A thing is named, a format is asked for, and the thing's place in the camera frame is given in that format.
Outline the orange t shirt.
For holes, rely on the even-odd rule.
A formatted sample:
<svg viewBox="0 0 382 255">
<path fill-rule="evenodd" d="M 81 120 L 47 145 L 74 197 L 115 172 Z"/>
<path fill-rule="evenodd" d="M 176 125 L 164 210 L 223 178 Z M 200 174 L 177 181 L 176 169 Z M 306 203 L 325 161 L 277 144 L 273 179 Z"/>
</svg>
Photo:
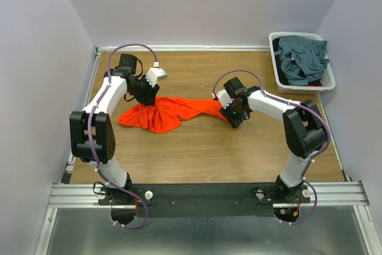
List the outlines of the orange t shirt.
<svg viewBox="0 0 382 255">
<path fill-rule="evenodd" d="M 221 104 L 213 99 L 184 99 L 179 97 L 157 97 L 153 106 L 140 103 L 124 112 L 117 120 L 122 127 L 137 127 L 161 134 L 181 126 L 199 115 L 208 115 L 223 121 Z"/>
</svg>

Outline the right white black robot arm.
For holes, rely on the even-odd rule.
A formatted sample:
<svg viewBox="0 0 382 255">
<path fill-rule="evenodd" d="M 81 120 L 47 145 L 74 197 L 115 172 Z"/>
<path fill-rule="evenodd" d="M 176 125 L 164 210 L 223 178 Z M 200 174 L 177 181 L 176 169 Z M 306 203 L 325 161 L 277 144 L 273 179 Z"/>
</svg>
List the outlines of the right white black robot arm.
<svg viewBox="0 0 382 255">
<path fill-rule="evenodd" d="M 294 198 L 302 188 L 310 163 L 331 141 L 329 128 L 316 103 L 287 100 L 258 86 L 247 88 L 237 77 L 228 80 L 213 96 L 220 102 L 220 113 L 232 128 L 249 119 L 251 112 L 264 113 L 283 123 L 290 154 L 276 178 L 275 197 L 281 202 Z"/>
</svg>

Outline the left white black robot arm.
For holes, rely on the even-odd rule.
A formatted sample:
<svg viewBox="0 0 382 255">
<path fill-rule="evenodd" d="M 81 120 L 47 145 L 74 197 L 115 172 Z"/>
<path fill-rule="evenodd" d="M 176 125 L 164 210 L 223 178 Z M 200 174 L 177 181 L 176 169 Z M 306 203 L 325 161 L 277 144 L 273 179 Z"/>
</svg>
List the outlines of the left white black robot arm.
<svg viewBox="0 0 382 255">
<path fill-rule="evenodd" d="M 115 156 L 116 139 L 112 127 L 112 113 L 127 94 L 143 106 L 153 106 L 159 91 L 158 82 L 167 77 L 166 71 L 154 60 L 145 74 L 136 75 L 140 60 L 122 54 L 119 64 L 109 67 L 95 97 L 81 110 L 69 117 L 70 144 L 73 156 L 86 162 L 104 181 L 103 196 L 110 195 L 119 204 L 131 198 L 141 199 L 133 192 L 130 175 L 122 169 Z"/>
</svg>

